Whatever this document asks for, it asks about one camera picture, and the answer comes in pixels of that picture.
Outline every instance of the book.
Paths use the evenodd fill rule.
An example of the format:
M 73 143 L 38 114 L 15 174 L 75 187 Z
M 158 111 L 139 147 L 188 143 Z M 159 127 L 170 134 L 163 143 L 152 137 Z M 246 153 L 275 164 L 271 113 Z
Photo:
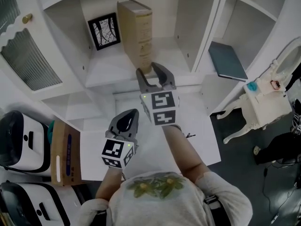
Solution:
M 219 77 L 243 82 L 248 79 L 232 46 L 211 42 L 209 54 Z
M 152 10 L 135 1 L 117 3 L 121 39 L 127 56 L 143 73 L 151 72 Z

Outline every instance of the black picture frame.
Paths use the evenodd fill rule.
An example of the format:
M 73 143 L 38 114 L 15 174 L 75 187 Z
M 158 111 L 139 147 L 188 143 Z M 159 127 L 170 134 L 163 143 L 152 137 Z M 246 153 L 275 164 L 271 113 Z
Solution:
M 120 43 L 116 13 L 110 13 L 98 18 L 94 18 L 88 21 L 88 24 L 97 50 L 101 50 L 111 45 Z

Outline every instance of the cardboard box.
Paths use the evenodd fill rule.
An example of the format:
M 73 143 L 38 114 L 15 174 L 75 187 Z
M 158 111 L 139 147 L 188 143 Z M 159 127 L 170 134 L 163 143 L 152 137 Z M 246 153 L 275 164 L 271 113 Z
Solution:
M 134 66 L 151 72 L 152 10 L 135 1 L 117 3 L 119 27 L 124 50 Z
M 51 182 L 82 184 L 79 157 L 80 132 L 63 121 L 55 121 L 51 143 Z

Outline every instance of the white chair leg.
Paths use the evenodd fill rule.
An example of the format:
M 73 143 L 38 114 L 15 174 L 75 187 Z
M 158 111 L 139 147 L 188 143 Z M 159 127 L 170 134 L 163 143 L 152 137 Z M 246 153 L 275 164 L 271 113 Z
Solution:
M 236 101 L 231 102 L 229 105 L 225 108 L 225 113 L 222 115 L 217 115 L 216 118 L 218 120 L 225 118 L 227 115 L 229 115 L 236 107 L 240 107 L 241 99 L 238 99 Z
M 248 133 L 252 129 L 253 129 L 253 127 L 251 125 L 246 124 L 241 130 L 239 130 L 239 131 L 233 133 L 232 135 L 226 137 L 223 140 L 223 142 L 224 142 L 224 144 L 227 144 L 232 138 L 240 137 L 240 136 Z

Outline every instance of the gray floor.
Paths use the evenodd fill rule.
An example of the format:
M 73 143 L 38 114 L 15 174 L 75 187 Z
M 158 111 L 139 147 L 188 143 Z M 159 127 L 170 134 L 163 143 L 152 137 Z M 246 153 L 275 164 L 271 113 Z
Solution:
M 211 165 L 210 169 L 237 186 L 250 199 L 253 206 L 250 226 L 270 225 L 277 209 L 287 198 L 287 193 L 295 189 L 293 185 L 299 165 L 281 169 L 270 166 L 265 186 L 265 193 L 271 200 L 272 214 L 270 214 L 269 201 L 262 194 L 263 171 L 268 164 L 256 165 L 252 154 L 255 145 L 261 148 L 267 147 L 275 136 L 288 132 L 291 119 L 292 114 L 289 114 L 268 126 L 266 130 L 252 130 L 244 136 L 230 140 L 225 145 L 222 140 L 240 130 L 245 124 L 241 110 L 233 111 L 222 120 L 211 116 L 222 161 Z M 300 203 L 301 189 L 296 190 L 281 207 L 279 217 L 273 226 L 293 226 Z

